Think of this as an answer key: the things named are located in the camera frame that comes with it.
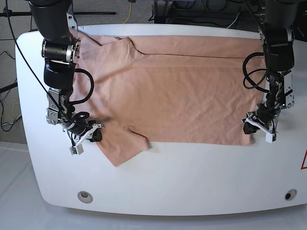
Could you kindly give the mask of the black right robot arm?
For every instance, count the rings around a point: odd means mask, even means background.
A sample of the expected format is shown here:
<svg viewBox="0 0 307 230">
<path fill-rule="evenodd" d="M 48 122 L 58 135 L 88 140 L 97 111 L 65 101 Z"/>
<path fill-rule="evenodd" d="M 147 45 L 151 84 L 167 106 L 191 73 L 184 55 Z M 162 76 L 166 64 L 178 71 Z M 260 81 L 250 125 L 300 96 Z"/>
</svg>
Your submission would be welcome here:
<svg viewBox="0 0 307 230">
<path fill-rule="evenodd" d="M 81 40 L 71 0 L 31 0 L 32 16 L 43 36 L 41 56 L 45 60 L 44 82 L 49 86 L 47 122 L 60 124 L 67 132 L 72 149 L 84 139 L 90 142 L 102 140 L 102 124 L 89 120 L 88 112 L 75 112 L 75 105 L 87 102 L 94 92 L 94 79 L 78 69 Z M 71 101 L 73 80 L 76 73 L 86 75 L 90 81 L 88 94 L 81 100 Z"/>
</svg>

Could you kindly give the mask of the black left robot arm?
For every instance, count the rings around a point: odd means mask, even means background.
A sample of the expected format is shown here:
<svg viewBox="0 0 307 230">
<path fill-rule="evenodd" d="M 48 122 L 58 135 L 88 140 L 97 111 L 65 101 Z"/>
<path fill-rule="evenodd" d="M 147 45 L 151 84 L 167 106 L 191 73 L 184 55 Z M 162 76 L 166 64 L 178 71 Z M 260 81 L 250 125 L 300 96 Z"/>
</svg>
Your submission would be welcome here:
<svg viewBox="0 0 307 230">
<path fill-rule="evenodd" d="M 267 0 L 264 3 L 264 16 L 259 19 L 247 1 L 244 4 L 258 25 L 262 52 L 247 56 L 243 62 L 243 84 L 248 90 L 256 89 L 266 94 L 266 101 L 256 105 L 241 122 L 245 134 L 262 130 L 266 141 L 277 140 L 277 118 L 283 109 L 294 105 L 291 69 L 295 65 L 293 22 L 299 11 L 299 0 Z M 266 67 L 259 82 L 251 79 L 255 70 L 248 72 L 247 64 L 255 57 L 264 57 Z"/>
</svg>

